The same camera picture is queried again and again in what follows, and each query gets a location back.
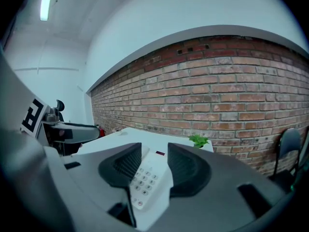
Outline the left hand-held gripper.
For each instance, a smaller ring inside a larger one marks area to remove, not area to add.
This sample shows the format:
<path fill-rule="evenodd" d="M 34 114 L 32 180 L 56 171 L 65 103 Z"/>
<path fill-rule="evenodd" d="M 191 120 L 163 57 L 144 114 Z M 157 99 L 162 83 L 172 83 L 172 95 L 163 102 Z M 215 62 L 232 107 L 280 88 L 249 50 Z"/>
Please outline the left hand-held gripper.
<path fill-rule="evenodd" d="M 35 98 L 28 108 L 20 130 L 37 139 L 43 146 L 50 146 L 59 154 L 71 154 L 69 144 L 87 143 L 100 136 L 100 130 L 94 125 L 65 123 L 62 111 L 65 105 L 57 100 L 56 107 L 49 107 Z"/>

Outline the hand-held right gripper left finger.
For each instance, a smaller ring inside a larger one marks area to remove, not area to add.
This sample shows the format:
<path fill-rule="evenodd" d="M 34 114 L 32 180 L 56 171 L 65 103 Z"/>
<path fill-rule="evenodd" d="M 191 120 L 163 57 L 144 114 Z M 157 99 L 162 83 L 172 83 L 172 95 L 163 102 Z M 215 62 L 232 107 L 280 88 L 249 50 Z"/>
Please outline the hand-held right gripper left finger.
<path fill-rule="evenodd" d="M 76 228 L 135 228 L 130 183 L 141 164 L 141 143 L 61 157 L 45 148 L 56 189 Z"/>

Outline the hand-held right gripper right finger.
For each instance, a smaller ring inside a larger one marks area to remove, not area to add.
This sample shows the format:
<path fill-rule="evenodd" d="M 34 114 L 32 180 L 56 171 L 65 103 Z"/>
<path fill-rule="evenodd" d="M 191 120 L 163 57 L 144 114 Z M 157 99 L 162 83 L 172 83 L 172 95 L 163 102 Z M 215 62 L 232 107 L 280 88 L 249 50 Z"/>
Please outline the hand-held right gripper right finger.
<path fill-rule="evenodd" d="M 177 223 L 250 223 L 284 197 L 267 177 L 230 156 L 170 143 L 168 166 L 167 215 Z"/>

